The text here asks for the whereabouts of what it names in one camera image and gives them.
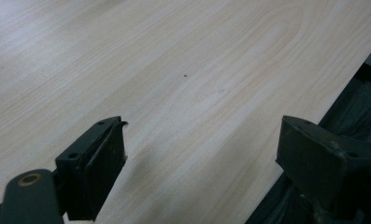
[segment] black clamp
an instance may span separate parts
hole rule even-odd
[[[95,220],[126,162],[121,117],[95,123],[56,158],[57,169],[33,170],[8,184],[0,224]]]
[[[284,117],[277,163],[313,204],[318,223],[371,223],[371,143]]]

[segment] light wood grain surface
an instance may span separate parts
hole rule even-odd
[[[0,202],[121,115],[97,223],[244,223],[281,117],[318,122],[370,52],[371,0],[0,1]]]

